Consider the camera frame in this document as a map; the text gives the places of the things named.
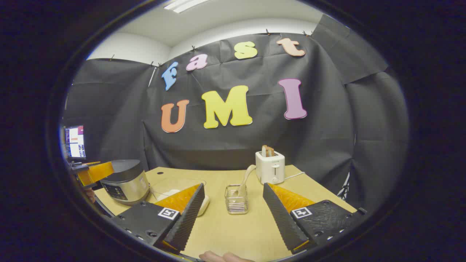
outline monitor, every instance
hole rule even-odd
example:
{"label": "monitor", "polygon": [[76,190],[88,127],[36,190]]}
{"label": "monitor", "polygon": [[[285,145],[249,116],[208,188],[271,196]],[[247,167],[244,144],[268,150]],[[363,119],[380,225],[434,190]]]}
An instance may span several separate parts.
{"label": "monitor", "polygon": [[84,126],[77,125],[65,128],[65,146],[68,158],[85,159]]}

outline human hand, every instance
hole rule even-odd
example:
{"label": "human hand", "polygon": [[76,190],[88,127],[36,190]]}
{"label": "human hand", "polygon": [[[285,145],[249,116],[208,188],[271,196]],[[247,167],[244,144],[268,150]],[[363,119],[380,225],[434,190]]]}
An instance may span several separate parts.
{"label": "human hand", "polygon": [[92,190],[92,188],[85,188],[84,192],[93,204],[96,201],[96,193],[94,193],[94,190]]}
{"label": "human hand", "polygon": [[200,254],[199,258],[205,262],[254,262],[249,259],[240,258],[230,252],[225,253],[223,256],[219,256],[212,251],[206,251],[203,254]]}

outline rice cooker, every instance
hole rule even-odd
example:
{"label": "rice cooker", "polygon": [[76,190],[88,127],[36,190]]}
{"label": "rice cooker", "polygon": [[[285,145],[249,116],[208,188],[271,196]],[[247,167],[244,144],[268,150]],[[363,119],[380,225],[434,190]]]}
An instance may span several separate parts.
{"label": "rice cooker", "polygon": [[141,161],[125,159],[113,160],[111,163],[114,172],[100,180],[109,196],[128,206],[143,201],[150,190]]}

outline black fabric curtain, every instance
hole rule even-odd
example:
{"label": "black fabric curtain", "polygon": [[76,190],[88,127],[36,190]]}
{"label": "black fabric curtain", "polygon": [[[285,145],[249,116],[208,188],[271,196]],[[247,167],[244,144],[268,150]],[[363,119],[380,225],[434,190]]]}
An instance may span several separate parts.
{"label": "black fabric curtain", "polygon": [[[276,42],[298,41],[302,57]],[[239,60],[238,42],[252,41],[257,56]],[[196,55],[207,66],[186,71]],[[178,62],[175,84],[165,90],[162,74]],[[296,78],[305,118],[287,120],[278,81]],[[245,85],[250,125],[206,129],[201,96],[217,91],[225,101]],[[167,103],[171,123],[176,103],[188,99],[185,124],[175,133],[161,128]],[[138,62],[86,61],[70,89],[65,125],[84,125],[88,160],[140,159],[157,166],[229,170],[254,164],[262,145],[355,207],[375,210],[393,189],[409,142],[404,96],[396,77],[364,39],[324,15],[311,36],[251,34],[216,41],[173,58],[161,68]]]}

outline table surface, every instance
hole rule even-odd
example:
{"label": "table surface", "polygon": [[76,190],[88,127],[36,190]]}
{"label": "table surface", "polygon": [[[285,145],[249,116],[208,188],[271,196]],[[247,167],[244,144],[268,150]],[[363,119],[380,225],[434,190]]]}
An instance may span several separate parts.
{"label": "table surface", "polygon": [[[285,177],[301,172],[294,165],[285,167]],[[225,187],[239,184],[244,178],[245,170],[234,171],[202,171],[158,167],[146,172],[151,185],[166,178],[199,179],[206,182],[205,193],[210,203],[202,216],[194,223],[188,243],[182,254],[198,258],[207,250],[223,255],[232,252],[240,257],[256,262],[272,261],[291,256],[280,236],[265,200],[262,197],[263,185],[259,182],[255,170],[247,180],[249,212],[241,215],[230,215],[226,211]],[[356,209],[338,198],[306,174],[285,180],[278,184],[294,193],[300,194],[314,202],[330,200],[350,212]],[[96,190],[99,200],[114,215],[130,208],[114,201],[102,188]],[[153,194],[149,194],[147,202],[155,203]]]}

